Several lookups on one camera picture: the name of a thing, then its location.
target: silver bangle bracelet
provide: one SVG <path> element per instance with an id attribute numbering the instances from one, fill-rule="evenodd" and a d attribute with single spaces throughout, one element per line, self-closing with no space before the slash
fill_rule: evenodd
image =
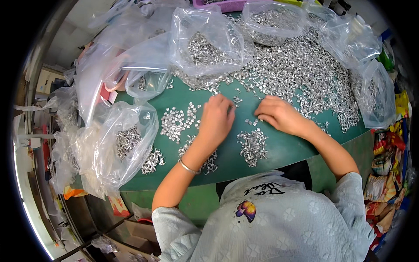
<path id="1" fill-rule="evenodd" d="M 189 172 L 191 172 L 192 174 L 197 175 L 197 174 L 199 174 L 199 173 L 200 173 L 199 171 L 195 171 L 195 170 L 192 170 L 192 169 L 190 169 L 189 167 L 187 167 L 187 166 L 183 163 L 182 159 L 179 159 L 179 160 L 178 160 L 178 162 L 179 162 L 179 163 L 181 163 L 181 165 L 182 165 L 182 166 L 183 166 L 186 170 L 188 170 Z"/>

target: pink plastic item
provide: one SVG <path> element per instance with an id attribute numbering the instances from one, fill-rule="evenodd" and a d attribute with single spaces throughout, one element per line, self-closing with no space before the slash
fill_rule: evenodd
<path id="1" fill-rule="evenodd" d="M 228 0 L 228 1 L 208 4 L 208 5 L 204 5 L 203 1 L 204 0 L 192 0 L 192 3 L 194 4 L 194 7 L 201 8 L 201 9 L 205 9 L 205 7 L 207 6 L 210 7 L 213 5 L 219 5 L 219 7 L 221 8 L 221 12 L 228 13 L 228 12 L 242 11 L 244 4 L 246 4 L 248 0 Z"/>

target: hand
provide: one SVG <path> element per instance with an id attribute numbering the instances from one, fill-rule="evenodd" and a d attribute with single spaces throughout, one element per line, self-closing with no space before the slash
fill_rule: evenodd
<path id="1" fill-rule="evenodd" d="M 266 96 L 256 109 L 255 116 L 279 131 L 302 138 L 313 126 L 313 121 L 304 118 L 288 102 L 276 96 Z"/>
<path id="2" fill-rule="evenodd" d="M 211 96 L 204 104 L 199 133 L 194 143 L 199 142 L 203 150 L 208 150 L 208 155 L 212 154 L 230 132 L 234 111 L 233 102 L 222 94 Z"/>

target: light blue shirt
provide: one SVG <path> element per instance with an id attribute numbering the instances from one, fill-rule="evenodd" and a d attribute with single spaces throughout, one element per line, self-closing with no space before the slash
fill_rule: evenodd
<path id="1" fill-rule="evenodd" d="M 177 208 L 154 210 L 161 261 L 363 261 L 375 234 L 361 176 L 346 174 L 328 199 L 282 174 L 231 182 L 202 232 Z"/>

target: red package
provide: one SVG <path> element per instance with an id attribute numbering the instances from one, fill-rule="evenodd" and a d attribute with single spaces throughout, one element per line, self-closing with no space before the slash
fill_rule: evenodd
<path id="1" fill-rule="evenodd" d="M 403 142 L 403 139 L 394 132 L 387 132 L 387 145 L 396 146 L 401 151 L 404 151 L 406 144 Z"/>

